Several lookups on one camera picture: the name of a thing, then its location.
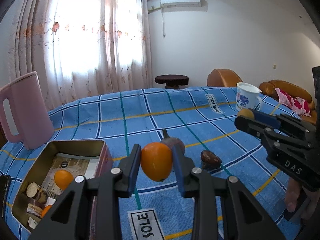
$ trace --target human hand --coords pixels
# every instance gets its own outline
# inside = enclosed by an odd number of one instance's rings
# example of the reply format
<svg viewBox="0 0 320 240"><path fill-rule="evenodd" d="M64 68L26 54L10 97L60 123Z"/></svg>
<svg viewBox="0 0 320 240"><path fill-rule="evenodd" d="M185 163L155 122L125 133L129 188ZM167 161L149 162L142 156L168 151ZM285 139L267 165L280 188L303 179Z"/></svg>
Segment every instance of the human hand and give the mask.
<svg viewBox="0 0 320 240"><path fill-rule="evenodd" d="M294 212L297 208L297 200L300 195L301 188L303 188L304 192L311 199L311 202L301 214L302 219L308 220L316 209L320 197L320 190L311 192L305 189L305 187L301 187L300 183L296 182L294 179L289 178L284 203L289 212Z"/></svg>

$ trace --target blue plaid bedsheet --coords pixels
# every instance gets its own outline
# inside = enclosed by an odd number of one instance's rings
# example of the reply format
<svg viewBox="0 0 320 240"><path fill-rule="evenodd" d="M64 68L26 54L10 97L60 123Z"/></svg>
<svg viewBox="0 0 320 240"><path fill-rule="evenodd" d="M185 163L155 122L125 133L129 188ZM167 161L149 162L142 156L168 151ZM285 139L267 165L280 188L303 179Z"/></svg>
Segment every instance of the blue plaid bedsheet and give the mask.
<svg viewBox="0 0 320 240"><path fill-rule="evenodd" d="M223 114L214 112L206 94L213 94ZM290 109L267 96L262 111L287 113ZM103 139L108 144L114 166L126 157L135 143L144 147L163 138L162 128L180 138L185 155L200 167L200 153L205 148L222 159L226 170L211 172L213 176L237 176L256 196L287 239L296 236L299 227L284 219L284 194L288 176L266 161L260 141L234 126L236 88L193 87L183 90L143 89L83 98L49 112L55 133L51 140ZM46 144L26 150L21 143L7 143L0 151L1 174L12 177L7 198L5 221L20 240L29 232L13 217L11 207L15 195L34 160ZM136 194L120 200L123 239L133 239L128 211L155 208L166 239L191 238L192 199L183 199L177 189L174 172L163 182L150 180L142 170L136 183ZM219 229L223 231L218 205Z"/></svg>

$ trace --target pink pillow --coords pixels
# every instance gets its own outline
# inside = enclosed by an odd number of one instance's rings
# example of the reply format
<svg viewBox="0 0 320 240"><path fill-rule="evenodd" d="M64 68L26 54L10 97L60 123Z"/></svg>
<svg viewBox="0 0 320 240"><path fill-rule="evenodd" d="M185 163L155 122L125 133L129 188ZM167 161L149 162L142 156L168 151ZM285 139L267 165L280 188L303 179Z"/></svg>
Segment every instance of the pink pillow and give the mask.
<svg viewBox="0 0 320 240"><path fill-rule="evenodd" d="M289 107L298 115L311 116L308 102L302 98L293 98L280 88L275 88L279 96L279 103Z"/></svg>

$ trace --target floral curtain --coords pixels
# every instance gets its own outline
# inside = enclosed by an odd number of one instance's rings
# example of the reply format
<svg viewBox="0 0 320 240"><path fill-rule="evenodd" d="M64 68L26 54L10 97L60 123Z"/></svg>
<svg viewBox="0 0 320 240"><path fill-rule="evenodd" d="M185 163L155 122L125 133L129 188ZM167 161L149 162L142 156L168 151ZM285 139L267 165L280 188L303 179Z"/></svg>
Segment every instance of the floral curtain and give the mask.
<svg viewBox="0 0 320 240"><path fill-rule="evenodd" d="M48 109L152 86L147 0L24 0L11 80L37 71Z"/></svg>

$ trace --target wooden stool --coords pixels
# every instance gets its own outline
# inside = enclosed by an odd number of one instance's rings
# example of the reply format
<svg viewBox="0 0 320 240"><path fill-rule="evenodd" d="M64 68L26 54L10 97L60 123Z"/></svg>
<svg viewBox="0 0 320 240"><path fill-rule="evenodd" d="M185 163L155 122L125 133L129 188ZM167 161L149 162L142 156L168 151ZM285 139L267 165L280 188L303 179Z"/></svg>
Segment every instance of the wooden stool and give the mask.
<svg viewBox="0 0 320 240"><path fill-rule="evenodd" d="M167 89L180 89L179 86L189 84L189 78L183 75L162 75L155 78L157 84L166 84Z"/></svg>

